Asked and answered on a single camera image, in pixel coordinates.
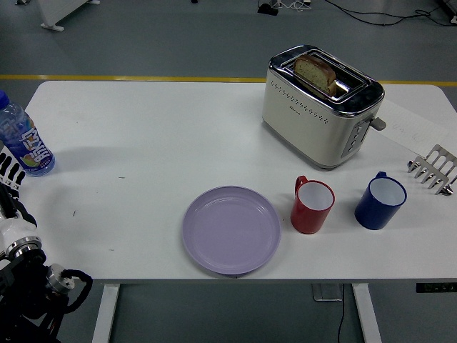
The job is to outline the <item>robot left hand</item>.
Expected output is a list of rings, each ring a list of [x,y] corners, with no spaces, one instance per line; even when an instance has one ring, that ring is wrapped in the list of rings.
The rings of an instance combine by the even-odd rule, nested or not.
[[[12,259],[26,249],[38,249],[37,223],[20,202],[19,189],[25,178],[20,164],[1,150],[1,248]]]

